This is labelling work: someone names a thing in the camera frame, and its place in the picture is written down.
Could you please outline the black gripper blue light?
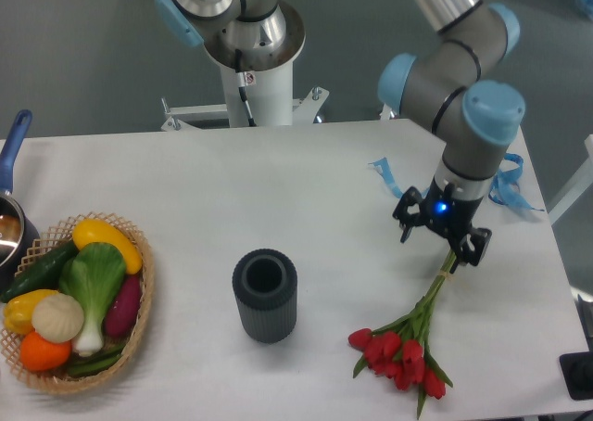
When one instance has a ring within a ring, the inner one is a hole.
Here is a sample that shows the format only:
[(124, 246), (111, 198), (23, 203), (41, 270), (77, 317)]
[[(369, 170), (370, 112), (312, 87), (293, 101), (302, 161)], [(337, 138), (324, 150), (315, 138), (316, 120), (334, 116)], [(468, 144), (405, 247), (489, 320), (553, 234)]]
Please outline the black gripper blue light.
[(439, 186), (433, 180), (423, 198), (420, 190), (411, 186), (400, 198), (393, 218), (402, 230), (401, 243), (409, 239), (414, 228), (423, 226), (444, 237), (455, 254), (450, 269), (453, 274), (459, 266), (479, 264), (486, 253), (492, 231), (473, 226), (473, 217), (482, 199), (454, 198), (447, 192), (450, 188)]

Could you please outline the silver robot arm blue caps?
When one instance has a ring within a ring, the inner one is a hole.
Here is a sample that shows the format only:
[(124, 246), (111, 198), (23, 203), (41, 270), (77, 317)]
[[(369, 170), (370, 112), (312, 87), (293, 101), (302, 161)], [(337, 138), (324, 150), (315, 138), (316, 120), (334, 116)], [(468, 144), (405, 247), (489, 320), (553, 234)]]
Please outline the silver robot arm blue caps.
[[(426, 192), (408, 189), (394, 217), (409, 234), (424, 226), (446, 239), (459, 264), (477, 265), (491, 233), (473, 225), (507, 148), (524, 118), (525, 103), (486, 74), (516, 46), (514, 13), (483, 0), (415, 0), (440, 37), (425, 58), (394, 57), (377, 87), (397, 115), (444, 142)], [(233, 127), (296, 122), (292, 64), (305, 31), (282, 0), (155, 0), (164, 24), (182, 43), (204, 46), (219, 66)]]

